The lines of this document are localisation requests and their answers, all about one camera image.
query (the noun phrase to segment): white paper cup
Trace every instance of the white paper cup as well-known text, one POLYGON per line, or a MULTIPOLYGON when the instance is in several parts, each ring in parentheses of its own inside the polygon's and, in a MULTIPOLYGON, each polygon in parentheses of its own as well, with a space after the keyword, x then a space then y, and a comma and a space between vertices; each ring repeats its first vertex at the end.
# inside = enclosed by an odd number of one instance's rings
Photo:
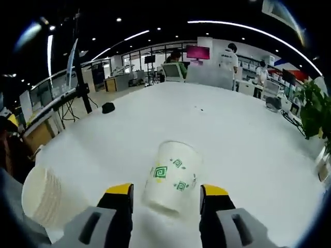
POLYGON ((27 175, 22 191, 26 216, 45 228, 61 229, 88 207, 82 194, 68 187, 50 170, 34 167, 27 175))
POLYGON ((181 214, 201 165, 202 156, 191 146, 175 141, 162 143, 146 182, 143 202, 163 214, 181 214))

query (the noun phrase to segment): stack of paper cups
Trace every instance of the stack of paper cups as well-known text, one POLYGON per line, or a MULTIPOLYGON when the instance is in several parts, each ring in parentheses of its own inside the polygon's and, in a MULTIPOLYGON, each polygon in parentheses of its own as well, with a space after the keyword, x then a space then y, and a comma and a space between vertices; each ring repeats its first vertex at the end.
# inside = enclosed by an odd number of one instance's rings
POLYGON ((162 143, 146 182, 143 201, 164 214, 180 214, 191 197, 201 165, 202 156, 191 146, 175 141, 162 143))
POLYGON ((88 207, 82 194, 63 187, 50 170, 34 167, 25 179, 22 208, 26 216, 45 228, 62 229, 88 207))

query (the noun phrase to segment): potted plant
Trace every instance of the potted plant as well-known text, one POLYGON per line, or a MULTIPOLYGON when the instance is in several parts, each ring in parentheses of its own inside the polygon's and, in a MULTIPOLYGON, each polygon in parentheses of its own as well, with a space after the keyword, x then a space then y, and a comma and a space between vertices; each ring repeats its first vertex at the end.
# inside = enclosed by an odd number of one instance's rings
POLYGON ((306 139, 318 140, 319 145, 315 144, 312 150, 314 159, 321 152, 325 145, 326 153, 331 152, 331 98, 321 89, 310 81, 304 84, 304 88, 298 91, 296 96, 302 103, 300 110, 300 118, 302 121, 302 129, 306 139))

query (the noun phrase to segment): person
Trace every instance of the person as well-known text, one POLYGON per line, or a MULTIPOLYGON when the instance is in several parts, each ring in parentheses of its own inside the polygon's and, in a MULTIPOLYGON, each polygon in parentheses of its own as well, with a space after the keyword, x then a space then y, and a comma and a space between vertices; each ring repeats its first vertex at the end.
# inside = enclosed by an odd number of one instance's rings
POLYGON ((237 73, 238 57, 236 55, 236 52, 237 52, 237 46, 234 43, 230 43, 228 47, 220 55, 219 67, 233 71, 234 74, 237 73))
POLYGON ((260 61, 260 66, 257 67, 257 82, 258 84, 262 85, 268 79, 268 70, 265 62, 262 60, 260 61))
POLYGON ((18 128, 4 116, 0 116, 0 164, 16 181, 24 183, 35 166, 34 154, 15 134, 18 128))
POLYGON ((183 78, 186 78, 187 75, 187 69, 185 68, 184 64, 179 62, 179 59, 181 57, 180 52, 178 51, 173 51, 170 56, 167 58, 167 60, 165 61, 166 64, 168 63, 178 63, 180 71, 183 75, 183 78))

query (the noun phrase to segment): person in white shirt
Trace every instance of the person in white shirt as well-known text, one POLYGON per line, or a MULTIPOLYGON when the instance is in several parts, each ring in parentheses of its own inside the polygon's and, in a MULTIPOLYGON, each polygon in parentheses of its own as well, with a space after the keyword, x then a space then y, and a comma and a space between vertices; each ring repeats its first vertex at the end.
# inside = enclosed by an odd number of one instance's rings
POLYGON ((236 52, 237 46, 234 43, 230 43, 228 47, 220 54, 219 67, 237 73, 238 57, 236 52))
POLYGON ((266 81, 269 77, 267 66, 263 60, 260 62, 260 66, 257 67, 257 76, 257 81, 260 85, 263 85, 264 81, 266 81))

